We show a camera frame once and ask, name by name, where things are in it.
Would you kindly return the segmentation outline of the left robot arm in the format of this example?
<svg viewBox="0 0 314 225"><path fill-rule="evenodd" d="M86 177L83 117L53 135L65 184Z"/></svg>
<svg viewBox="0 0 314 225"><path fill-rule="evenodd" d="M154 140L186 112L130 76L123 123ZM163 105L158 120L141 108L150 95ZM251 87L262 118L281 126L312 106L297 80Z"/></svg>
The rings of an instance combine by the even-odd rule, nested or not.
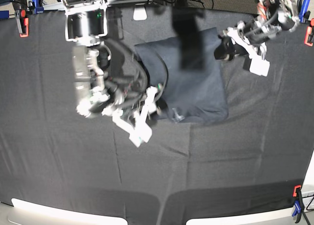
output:
<svg viewBox="0 0 314 225"><path fill-rule="evenodd" d="M296 30L300 23L296 0L258 0L258 16L249 22L239 21L219 35L221 44L215 49L216 60L246 58L245 68L266 77L270 62L266 60L268 40L280 32Z"/></svg>

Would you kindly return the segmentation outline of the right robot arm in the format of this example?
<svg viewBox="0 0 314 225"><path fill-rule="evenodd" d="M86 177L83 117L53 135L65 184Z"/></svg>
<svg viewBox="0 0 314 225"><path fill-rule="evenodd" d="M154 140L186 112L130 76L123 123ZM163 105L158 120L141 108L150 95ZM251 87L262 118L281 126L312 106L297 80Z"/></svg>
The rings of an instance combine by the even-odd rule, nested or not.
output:
<svg viewBox="0 0 314 225"><path fill-rule="evenodd" d="M66 16L65 38L76 44L72 64L77 113L86 118L111 117L136 147L147 143L153 132L146 121L158 111L157 100L167 81L149 85L147 73L136 60L134 75L111 76L111 48L120 44L107 36L106 0L61 2Z"/></svg>

